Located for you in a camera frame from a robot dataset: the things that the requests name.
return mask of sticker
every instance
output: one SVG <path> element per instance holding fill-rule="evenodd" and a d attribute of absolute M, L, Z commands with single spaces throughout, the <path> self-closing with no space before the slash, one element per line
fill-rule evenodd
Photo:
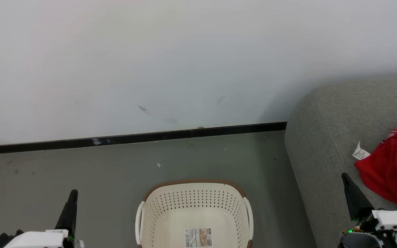
<path fill-rule="evenodd" d="M 361 149 L 361 140 L 358 142 L 358 146 L 355 149 L 355 152 L 353 153 L 353 157 L 356 157 L 359 160 L 363 160 L 366 157 L 370 156 L 370 153 L 368 153 L 366 150 Z"/>
<path fill-rule="evenodd" d="M 48 233 L 48 232 L 49 233 L 53 233 L 53 232 L 54 233 L 56 233 L 56 232 L 59 233 L 60 232 L 60 233 L 63 233 L 63 237 L 64 238 L 68 237 L 68 230 L 66 230 L 66 229 L 45 230 L 45 232 L 46 233 Z"/>
<path fill-rule="evenodd" d="M 185 229 L 185 248 L 190 247 L 212 247 L 211 228 Z"/>

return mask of gray sofa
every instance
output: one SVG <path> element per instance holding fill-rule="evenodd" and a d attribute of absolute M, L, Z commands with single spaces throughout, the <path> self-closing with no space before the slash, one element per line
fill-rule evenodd
<path fill-rule="evenodd" d="M 347 172 L 375 208 L 397 205 L 362 183 L 353 152 L 372 152 L 397 126 L 397 77 L 338 83 L 308 94 L 293 111 L 285 144 L 318 248 L 337 247 L 350 228 L 341 173 Z"/>

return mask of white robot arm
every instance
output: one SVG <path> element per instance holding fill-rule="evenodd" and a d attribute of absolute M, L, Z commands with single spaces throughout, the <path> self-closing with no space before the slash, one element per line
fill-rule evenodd
<path fill-rule="evenodd" d="M 22 232 L 0 235 L 0 248 L 84 248 L 82 240 L 75 241 L 78 191 L 72 190 L 64 205 L 55 229 L 45 232 Z"/>
<path fill-rule="evenodd" d="M 354 228 L 344 230 L 338 248 L 397 248 L 397 211 L 375 210 L 347 173 L 344 193 Z"/>

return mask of black baseboard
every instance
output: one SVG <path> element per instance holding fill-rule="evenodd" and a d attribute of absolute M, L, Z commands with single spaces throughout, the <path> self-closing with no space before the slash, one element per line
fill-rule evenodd
<path fill-rule="evenodd" d="M 275 122 L 265 124 L 252 124 L 230 127 L 211 127 L 198 128 L 191 130 L 157 132 L 157 133 L 143 133 L 122 136 L 98 137 L 98 138 L 81 138 L 68 139 L 49 142 L 25 143 L 14 145 L 0 146 L 0 153 L 24 152 L 24 151 L 42 151 L 53 149 L 66 148 L 80 148 L 89 146 L 107 146 L 117 144 L 128 144 L 158 140 L 175 140 L 177 138 L 195 138 L 215 135 L 228 135 L 250 132 L 266 132 L 266 131 L 280 131 L 286 129 L 287 122 Z"/>

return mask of laundry basket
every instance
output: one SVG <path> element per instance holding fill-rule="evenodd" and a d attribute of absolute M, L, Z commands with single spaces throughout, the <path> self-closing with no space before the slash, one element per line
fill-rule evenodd
<path fill-rule="evenodd" d="M 137 209 L 138 248 L 250 248 L 252 209 L 235 183 L 216 179 L 165 182 Z"/>

